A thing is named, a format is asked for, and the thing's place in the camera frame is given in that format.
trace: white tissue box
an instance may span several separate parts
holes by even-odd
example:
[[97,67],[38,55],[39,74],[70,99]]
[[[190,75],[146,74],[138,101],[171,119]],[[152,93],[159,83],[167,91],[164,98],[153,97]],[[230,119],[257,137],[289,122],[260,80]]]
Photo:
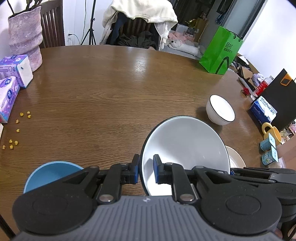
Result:
[[28,55],[13,55],[0,61],[0,80],[15,76],[20,87],[26,88],[33,79]]
[[0,80],[0,122],[7,123],[13,104],[20,90],[15,76]]

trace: yellow mug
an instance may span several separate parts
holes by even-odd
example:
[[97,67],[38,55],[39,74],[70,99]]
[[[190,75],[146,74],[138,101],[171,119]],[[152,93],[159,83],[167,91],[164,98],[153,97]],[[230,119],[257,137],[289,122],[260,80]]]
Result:
[[264,135],[263,136],[264,140],[268,138],[268,133],[270,133],[273,136],[274,140],[276,141],[276,146],[281,144],[281,134],[279,133],[278,129],[275,126],[272,126],[270,123],[265,122],[263,123],[261,128]]

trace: wooden chair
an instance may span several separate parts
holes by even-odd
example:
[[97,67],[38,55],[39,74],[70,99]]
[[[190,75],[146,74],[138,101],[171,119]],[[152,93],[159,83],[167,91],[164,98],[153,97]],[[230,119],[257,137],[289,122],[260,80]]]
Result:
[[130,37],[131,35],[138,36],[143,31],[150,31],[151,23],[147,23],[142,18],[135,18],[134,20],[129,19],[119,29],[119,35],[125,34]]
[[62,0],[41,4],[43,42],[40,48],[65,46]]

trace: tissue box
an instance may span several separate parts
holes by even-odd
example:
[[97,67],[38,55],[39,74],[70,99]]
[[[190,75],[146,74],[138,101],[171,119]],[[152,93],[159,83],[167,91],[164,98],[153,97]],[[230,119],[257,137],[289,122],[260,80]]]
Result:
[[264,122],[271,123],[276,117],[277,111],[260,96],[251,106],[250,110],[262,125]]
[[28,55],[13,55],[0,61],[0,79],[15,76],[20,87],[26,88],[33,79]]
[[20,90],[15,76],[0,80],[0,119],[1,123],[7,123],[8,118]]

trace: green shopping bag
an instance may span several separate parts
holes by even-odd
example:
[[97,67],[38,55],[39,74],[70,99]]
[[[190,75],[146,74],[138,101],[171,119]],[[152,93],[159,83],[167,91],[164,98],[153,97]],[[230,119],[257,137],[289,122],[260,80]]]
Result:
[[219,27],[200,64],[212,74],[225,74],[243,41],[231,31]]

